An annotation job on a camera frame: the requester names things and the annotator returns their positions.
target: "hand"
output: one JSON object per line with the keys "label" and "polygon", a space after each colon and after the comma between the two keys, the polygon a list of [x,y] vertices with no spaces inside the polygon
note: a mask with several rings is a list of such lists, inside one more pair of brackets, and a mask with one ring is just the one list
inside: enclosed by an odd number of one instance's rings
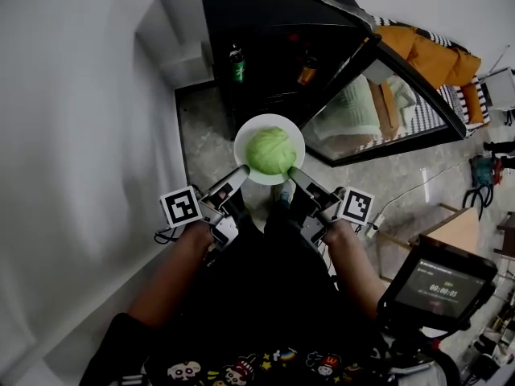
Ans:
{"label": "hand", "polygon": [[327,246],[332,246],[336,243],[350,244],[354,243],[356,240],[356,233],[352,230],[351,224],[343,219],[334,222],[322,238],[322,241]]}
{"label": "hand", "polygon": [[191,244],[206,249],[214,241],[209,224],[200,220],[186,226],[180,239],[189,240]]}

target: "white bowl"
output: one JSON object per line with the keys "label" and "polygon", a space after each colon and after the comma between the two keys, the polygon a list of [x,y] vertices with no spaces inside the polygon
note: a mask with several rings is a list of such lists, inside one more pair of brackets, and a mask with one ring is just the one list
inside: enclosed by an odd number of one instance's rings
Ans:
{"label": "white bowl", "polygon": [[234,158],[238,166],[246,164],[250,167],[249,179],[259,184],[274,185],[287,181],[290,176],[284,175],[265,175],[259,170],[254,169],[247,159],[247,144],[254,135],[263,129],[271,127],[279,127],[283,129],[290,137],[291,143],[295,148],[297,158],[293,165],[300,168],[304,163],[306,155],[306,146],[304,145],[304,137],[300,133],[299,128],[290,120],[278,114],[261,114],[247,121],[239,130],[234,139]]}

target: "white wall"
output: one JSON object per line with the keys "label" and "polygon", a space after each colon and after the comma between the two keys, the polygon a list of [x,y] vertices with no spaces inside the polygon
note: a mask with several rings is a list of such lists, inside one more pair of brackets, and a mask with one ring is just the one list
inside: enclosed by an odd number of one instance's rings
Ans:
{"label": "white wall", "polygon": [[506,44],[499,64],[515,68],[515,0],[357,0],[369,13],[414,24],[465,46],[486,73]]}
{"label": "white wall", "polygon": [[161,247],[185,184],[173,96],[134,40],[152,0],[0,0],[0,382]]}

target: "display screen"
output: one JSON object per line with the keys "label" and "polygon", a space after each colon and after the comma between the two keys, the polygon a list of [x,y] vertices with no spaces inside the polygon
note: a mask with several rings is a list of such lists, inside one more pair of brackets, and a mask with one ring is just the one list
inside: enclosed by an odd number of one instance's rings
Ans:
{"label": "display screen", "polygon": [[484,280],[468,274],[420,260],[395,301],[458,318],[484,283]]}

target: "glass panel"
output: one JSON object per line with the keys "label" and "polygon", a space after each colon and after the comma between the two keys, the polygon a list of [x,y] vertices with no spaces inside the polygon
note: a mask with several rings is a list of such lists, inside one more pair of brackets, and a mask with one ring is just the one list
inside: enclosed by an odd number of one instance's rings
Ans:
{"label": "glass panel", "polygon": [[[442,86],[438,93],[463,121],[455,89]],[[377,60],[306,124],[303,136],[307,146],[337,160],[446,127],[414,88]]]}

